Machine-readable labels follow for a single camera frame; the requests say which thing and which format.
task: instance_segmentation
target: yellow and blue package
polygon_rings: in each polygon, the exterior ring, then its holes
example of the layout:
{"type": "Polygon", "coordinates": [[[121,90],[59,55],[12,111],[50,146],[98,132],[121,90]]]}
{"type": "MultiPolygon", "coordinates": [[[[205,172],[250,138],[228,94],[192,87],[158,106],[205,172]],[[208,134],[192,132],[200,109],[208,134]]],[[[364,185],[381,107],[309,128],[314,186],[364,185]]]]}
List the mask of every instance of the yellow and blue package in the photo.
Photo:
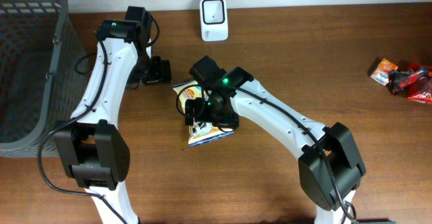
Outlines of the yellow and blue package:
{"type": "MultiPolygon", "coordinates": [[[[177,94],[182,93],[179,97],[179,101],[182,106],[183,112],[186,100],[201,97],[201,87],[196,83],[195,80],[175,84],[173,85],[173,89],[177,94]],[[196,86],[184,90],[185,87],[191,85],[196,86]]],[[[230,131],[230,129],[224,129],[223,131],[225,132],[219,130],[218,127],[213,127],[211,123],[194,122],[193,126],[189,126],[188,145],[199,146],[234,134],[234,131],[230,131]]]]}

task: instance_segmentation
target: table surface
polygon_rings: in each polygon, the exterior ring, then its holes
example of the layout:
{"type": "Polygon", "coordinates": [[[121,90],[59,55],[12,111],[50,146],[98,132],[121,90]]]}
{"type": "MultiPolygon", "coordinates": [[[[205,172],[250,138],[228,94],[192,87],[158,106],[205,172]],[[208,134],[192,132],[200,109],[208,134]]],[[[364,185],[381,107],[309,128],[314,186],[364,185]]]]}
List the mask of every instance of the table surface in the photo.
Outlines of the table surface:
{"type": "MultiPolygon", "coordinates": [[[[250,72],[302,114],[348,126],[367,174],[354,204],[358,218],[399,223],[432,219],[432,106],[392,96],[367,76],[377,58],[432,63],[432,4],[231,9],[229,38],[205,43],[199,11],[155,11],[161,36],[154,55],[171,61],[173,83],[189,78],[204,55],[250,72]]],[[[72,14],[88,52],[105,18],[72,14]]],[[[119,131],[131,152],[130,202],[145,223],[310,221],[298,164],[276,139],[247,119],[233,136],[188,147],[188,128],[171,85],[127,91],[119,131]]],[[[45,159],[58,186],[79,190],[59,159],[45,159]]],[[[90,198],[49,189],[35,159],[0,159],[0,222],[100,223],[90,198]]]]}

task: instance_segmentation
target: plastic bin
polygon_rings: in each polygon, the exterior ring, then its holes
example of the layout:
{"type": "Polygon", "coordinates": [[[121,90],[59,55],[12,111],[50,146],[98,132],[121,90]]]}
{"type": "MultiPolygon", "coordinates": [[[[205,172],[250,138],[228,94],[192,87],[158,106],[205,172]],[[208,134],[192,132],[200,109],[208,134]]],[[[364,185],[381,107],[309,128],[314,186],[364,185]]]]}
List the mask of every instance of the plastic bin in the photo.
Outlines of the plastic bin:
{"type": "MultiPolygon", "coordinates": [[[[0,157],[35,157],[84,94],[74,63],[85,50],[67,10],[68,0],[0,0],[0,157]]],[[[58,156],[53,139],[43,156],[58,156]]]]}

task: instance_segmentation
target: wooden tabletop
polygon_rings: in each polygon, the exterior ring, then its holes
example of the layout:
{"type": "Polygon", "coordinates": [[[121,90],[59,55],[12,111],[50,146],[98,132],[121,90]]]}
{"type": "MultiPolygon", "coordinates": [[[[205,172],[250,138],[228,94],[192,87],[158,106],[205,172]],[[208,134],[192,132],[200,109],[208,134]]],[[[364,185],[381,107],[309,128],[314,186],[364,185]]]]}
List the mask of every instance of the wooden tabletop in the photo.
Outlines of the wooden tabletop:
{"type": "MultiPolygon", "coordinates": [[[[432,64],[432,4],[231,9],[229,38],[200,38],[199,11],[152,12],[161,27],[154,55],[171,61],[173,83],[204,55],[250,72],[302,114],[354,134],[367,168],[354,204],[358,218],[432,220],[432,105],[392,96],[367,76],[377,58],[432,64]]],[[[105,18],[72,14],[88,52],[105,18]]],[[[188,147],[188,128],[171,85],[127,91],[119,131],[131,152],[130,202],[145,223],[312,221],[315,205],[299,184],[298,164],[247,119],[233,136],[188,147]]],[[[49,178],[79,190],[59,159],[49,178]]],[[[49,189],[35,159],[0,159],[0,223],[100,223],[92,200],[49,189]]]]}

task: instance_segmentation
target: robotic arm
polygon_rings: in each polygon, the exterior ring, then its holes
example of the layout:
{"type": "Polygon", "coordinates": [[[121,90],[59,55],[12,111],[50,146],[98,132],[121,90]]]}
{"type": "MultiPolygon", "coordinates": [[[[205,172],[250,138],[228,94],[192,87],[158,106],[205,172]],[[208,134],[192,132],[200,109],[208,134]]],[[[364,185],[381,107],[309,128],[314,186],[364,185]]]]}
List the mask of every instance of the robotic arm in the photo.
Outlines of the robotic arm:
{"type": "Polygon", "coordinates": [[[151,54],[152,22],[158,37],[159,27],[143,7],[129,7],[125,20],[102,23],[95,67],[71,116],[79,120],[54,134],[66,175],[93,194],[104,223],[139,223],[126,190],[130,152],[117,130],[117,118],[127,84],[171,82],[169,61],[151,54]]]}
{"type": "Polygon", "coordinates": [[[195,120],[236,129],[239,116],[250,119],[298,159],[300,185],[317,205],[316,224],[354,220],[347,209],[366,169],[347,127],[336,123],[329,128],[299,114],[240,67],[227,73],[206,56],[194,64],[190,74],[208,92],[209,100],[186,101],[186,125],[195,120]],[[324,149],[331,153],[326,155],[324,149]]]}

